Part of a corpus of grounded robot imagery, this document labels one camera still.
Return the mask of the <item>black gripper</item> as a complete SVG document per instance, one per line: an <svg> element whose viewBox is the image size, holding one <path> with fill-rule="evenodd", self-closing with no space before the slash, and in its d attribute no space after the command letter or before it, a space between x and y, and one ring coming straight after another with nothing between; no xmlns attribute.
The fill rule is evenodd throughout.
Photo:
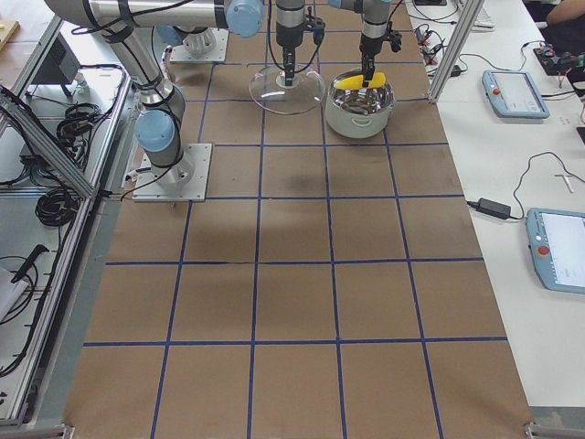
<svg viewBox="0 0 585 439"><path fill-rule="evenodd" d="M293 85L296 67L295 48L303 43L303 34L309 32L319 47L324 40L325 22L322 18L306 13L304 8L277 8L276 40L282 47L284 85Z"/></svg>
<svg viewBox="0 0 585 439"><path fill-rule="evenodd" d="M362 87L368 87L375 73L375 59L380 53L384 42L390 44L394 53L401 51L402 35L398 30L392 28L392 21L386 20L383 23L372 23L367 20L363 22L359 49L362 54Z"/></svg>

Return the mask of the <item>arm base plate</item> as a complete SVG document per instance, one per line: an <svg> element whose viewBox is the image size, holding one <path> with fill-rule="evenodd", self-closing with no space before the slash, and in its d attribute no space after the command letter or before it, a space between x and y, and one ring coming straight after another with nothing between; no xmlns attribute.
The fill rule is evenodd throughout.
<svg viewBox="0 0 585 439"><path fill-rule="evenodd" d="M165 172L152 167L147 153L143 153L142 167L150 170L137 177L137 189L132 200L137 202L183 202L206 200L207 182L212 156L212 144L183 144L182 160Z"/></svg>
<svg viewBox="0 0 585 439"><path fill-rule="evenodd" d="M229 32L226 29L207 28L189 34L181 46L174 47L170 62L174 64L201 64L224 62L227 55Z"/></svg>

